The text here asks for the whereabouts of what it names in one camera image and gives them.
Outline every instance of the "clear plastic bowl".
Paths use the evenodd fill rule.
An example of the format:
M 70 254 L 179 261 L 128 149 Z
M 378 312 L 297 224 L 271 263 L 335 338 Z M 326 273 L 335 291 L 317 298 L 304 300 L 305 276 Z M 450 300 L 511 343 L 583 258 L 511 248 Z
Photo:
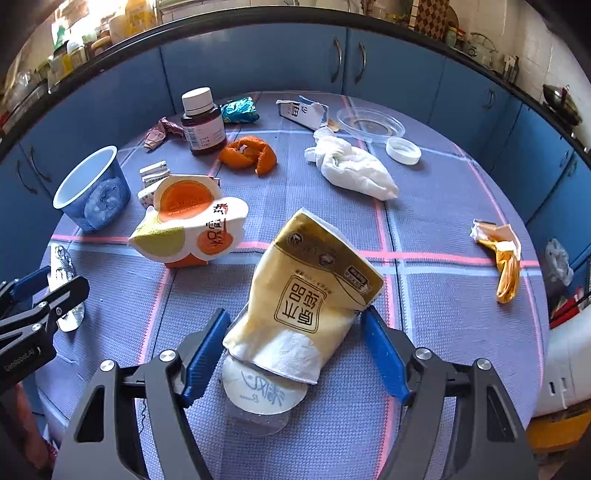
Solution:
M 402 137 L 404 126 L 394 117 L 377 110 L 342 108 L 336 114 L 341 127 L 367 143 L 386 143 L 390 137 Z

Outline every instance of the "orange peel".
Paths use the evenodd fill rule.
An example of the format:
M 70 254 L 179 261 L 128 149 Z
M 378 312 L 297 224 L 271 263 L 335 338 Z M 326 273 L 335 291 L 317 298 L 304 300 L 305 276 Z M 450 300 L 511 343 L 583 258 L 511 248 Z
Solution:
M 268 143 L 248 135 L 225 146 L 217 159 L 230 168 L 247 168 L 256 163 L 255 172 L 262 176 L 277 165 L 277 156 Z

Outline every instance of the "cabinet door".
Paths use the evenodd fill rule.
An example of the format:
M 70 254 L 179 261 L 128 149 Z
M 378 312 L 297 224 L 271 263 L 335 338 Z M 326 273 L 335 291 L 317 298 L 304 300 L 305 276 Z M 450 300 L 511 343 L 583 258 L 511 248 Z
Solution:
M 491 176 L 524 222 L 556 185 L 572 151 L 546 120 L 525 105 L 521 108 Z
M 439 53 L 404 40 L 350 30 L 344 91 L 426 124 L 444 61 Z
M 478 160 L 508 99 L 492 80 L 447 59 L 429 126 Z
M 61 212 L 51 205 L 19 145 L 0 163 L 0 205 L 0 281 L 22 278 L 39 268 Z
M 156 48 L 73 92 L 39 120 L 21 145 L 29 158 L 33 147 L 32 164 L 53 194 L 92 152 L 108 145 L 121 147 L 173 113 Z
M 346 29 L 331 25 L 247 25 L 183 38 L 161 49 L 174 107 L 182 112 L 182 95 L 203 86 L 216 99 L 258 90 L 341 93 L 345 39 Z
M 591 204 L 591 171 L 573 155 L 556 189 L 527 223 L 538 256 L 551 238 L 557 238 L 569 253 L 571 264 L 591 244 L 591 222 L 587 206 Z
M 509 135 L 511 135 L 511 131 L 517 121 L 521 105 L 523 105 L 521 100 L 509 95 L 505 108 L 501 112 L 492 133 L 480 149 L 480 152 L 476 154 L 475 158 L 487 173 L 491 172 L 497 159 L 501 155 L 501 152 L 505 148 L 505 145 L 509 140 Z

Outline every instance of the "blue checkered tablecloth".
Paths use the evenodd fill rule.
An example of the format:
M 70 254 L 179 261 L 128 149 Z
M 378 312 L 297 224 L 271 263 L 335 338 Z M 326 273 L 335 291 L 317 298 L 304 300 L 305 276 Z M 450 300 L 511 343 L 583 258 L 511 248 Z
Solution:
M 383 145 L 344 135 L 386 165 L 400 187 L 398 199 L 379 202 L 335 187 L 305 161 L 304 149 L 314 145 L 312 132 L 280 117 L 275 105 L 277 99 L 299 94 L 328 105 L 334 118 L 341 108 L 372 108 L 404 124 L 405 137 L 423 151 L 414 167 L 392 161 Z M 99 236 L 84 236 L 67 217 L 61 220 L 52 241 L 68 247 L 77 272 L 90 282 L 90 297 L 82 325 L 56 334 L 57 358 L 37 372 L 46 404 L 65 423 L 102 360 L 111 358 L 123 367 L 149 361 L 202 328 L 215 308 L 236 315 L 265 248 L 305 207 L 338 227 L 385 276 L 375 305 L 390 326 L 404 329 L 415 345 L 433 349 L 444 360 L 471 364 L 477 357 L 489 358 L 527 425 L 543 375 L 547 305 L 530 237 L 499 187 L 451 141 L 391 109 L 319 92 L 252 95 L 261 119 L 231 125 L 227 133 L 229 140 L 252 134 L 269 143 L 278 165 L 268 176 L 230 170 L 216 154 L 196 158 L 177 138 L 146 153 L 141 146 L 133 148 L 141 145 L 138 137 L 118 156 L 132 190 L 122 216 Z M 141 189 L 138 170 L 160 160 L 173 173 L 214 175 L 224 194 L 246 200 L 246 237 L 237 251 L 207 267 L 167 270 L 126 245 L 145 212 L 135 197 Z M 493 259 L 469 238 L 474 218 L 508 222 L 521 240 L 521 283 L 510 304 L 496 302 L 499 274 Z M 318 385 L 291 412 L 287 427 L 273 436 L 251 437 L 227 418 L 218 378 L 219 367 L 205 396 L 187 411 L 216 480 L 370 480 L 395 441 L 401 409 L 387 397 L 357 324 Z M 441 474 L 452 418 L 453 402 L 447 401 L 429 478 Z M 144 403 L 139 403 L 138 422 L 151 478 L 162 478 Z

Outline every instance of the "yellow container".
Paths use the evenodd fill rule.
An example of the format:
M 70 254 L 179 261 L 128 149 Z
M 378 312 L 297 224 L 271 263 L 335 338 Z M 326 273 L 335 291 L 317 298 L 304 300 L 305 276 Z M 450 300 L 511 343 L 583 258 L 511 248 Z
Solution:
M 131 37 L 157 25 L 156 15 L 147 0 L 128 0 L 125 5 L 125 35 Z

